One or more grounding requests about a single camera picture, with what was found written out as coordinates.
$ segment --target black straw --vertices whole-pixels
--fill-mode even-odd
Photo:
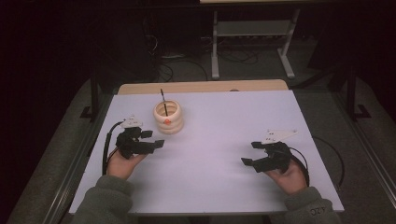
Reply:
[[[163,106],[165,107],[165,115],[168,117],[168,110],[166,109],[165,97],[163,97]]]

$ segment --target floor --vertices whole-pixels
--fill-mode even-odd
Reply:
[[[289,87],[297,85],[320,72],[307,68],[316,43],[314,39],[292,41],[288,57],[296,78],[288,79],[276,52],[281,39],[224,39],[219,51],[220,80],[280,78]],[[157,82],[210,80],[210,42],[203,39],[199,55],[168,50],[159,71]],[[344,223],[395,223],[396,203],[391,196],[396,191],[396,125],[370,87],[359,79],[356,103],[364,105],[371,118],[352,121],[344,109],[346,88],[337,93],[326,88],[331,77],[294,93],[346,209],[340,217]],[[82,119],[81,112],[91,104],[90,82],[87,80],[81,87],[9,218],[10,223],[70,222],[67,207],[110,101],[111,95],[101,93],[101,113],[96,121]]]

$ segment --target person's left hand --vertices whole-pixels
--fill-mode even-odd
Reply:
[[[122,157],[118,149],[114,149],[113,154],[107,163],[107,174],[114,175],[121,179],[128,179],[134,171],[136,165],[147,157],[147,155],[132,155],[129,160]]]

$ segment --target cup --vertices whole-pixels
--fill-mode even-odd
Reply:
[[[184,121],[181,106],[176,101],[166,100],[158,103],[154,107],[153,114],[157,123],[158,131],[161,133],[178,133],[183,128]]]

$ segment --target gray sleeve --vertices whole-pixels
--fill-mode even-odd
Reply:
[[[126,223],[132,207],[132,185],[126,180],[103,175],[85,193],[72,223]]]
[[[286,223],[341,223],[332,210],[332,202],[322,199],[314,187],[289,196],[285,205],[289,210],[285,215]]]

